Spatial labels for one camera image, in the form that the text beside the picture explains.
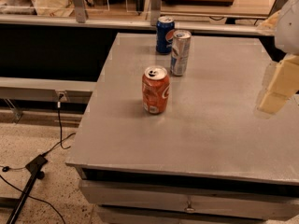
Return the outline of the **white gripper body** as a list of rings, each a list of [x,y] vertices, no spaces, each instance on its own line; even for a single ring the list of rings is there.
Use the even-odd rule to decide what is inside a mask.
[[[299,0],[289,0],[280,10],[275,46],[285,53],[299,54]]]

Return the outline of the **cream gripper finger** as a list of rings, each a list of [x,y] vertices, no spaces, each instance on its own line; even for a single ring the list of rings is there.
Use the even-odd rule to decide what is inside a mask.
[[[258,30],[268,30],[268,29],[273,30],[277,26],[279,13],[280,13],[280,11],[277,11],[274,14],[272,14],[266,20],[261,22],[258,25],[257,29]]]
[[[271,75],[257,109],[276,114],[299,91],[299,56],[287,55],[273,66]]]

